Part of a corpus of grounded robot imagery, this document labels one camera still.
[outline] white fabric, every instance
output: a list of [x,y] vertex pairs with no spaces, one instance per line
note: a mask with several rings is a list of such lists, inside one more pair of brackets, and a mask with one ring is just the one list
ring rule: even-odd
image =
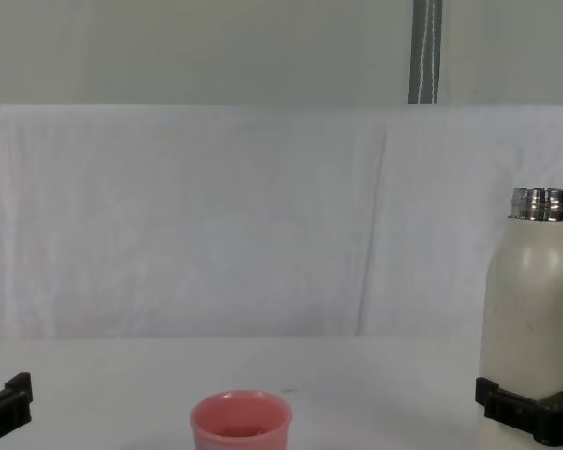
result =
[[409,109],[380,180],[363,332],[479,333],[512,188],[563,188],[563,107]]
[[0,338],[355,333],[379,114],[1,107]]
[[0,107],[0,338],[476,334],[517,185],[563,107]]

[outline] cream water bottle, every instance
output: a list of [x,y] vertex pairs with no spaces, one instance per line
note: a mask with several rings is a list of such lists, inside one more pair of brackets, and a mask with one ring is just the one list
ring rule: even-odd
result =
[[[479,408],[477,450],[545,449],[533,436],[539,420],[527,409],[535,403],[524,400],[563,391],[563,189],[513,191],[486,277],[480,376],[514,395],[498,408],[503,423]],[[509,420],[516,427],[505,425]]]

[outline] stainless steel bottle cap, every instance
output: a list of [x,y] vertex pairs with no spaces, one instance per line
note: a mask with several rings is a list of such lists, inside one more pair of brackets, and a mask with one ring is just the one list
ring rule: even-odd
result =
[[510,204],[510,218],[563,222],[563,189],[517,187]]

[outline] tabletop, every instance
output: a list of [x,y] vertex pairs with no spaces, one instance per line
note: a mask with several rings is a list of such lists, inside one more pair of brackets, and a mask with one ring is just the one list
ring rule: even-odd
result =
[[462,450],[478,359],[467,338],[0,341],[0,389],[20,371],[34,388],[0,450],[191,450],[193,405],[241,388],[290,403],[292,450]]

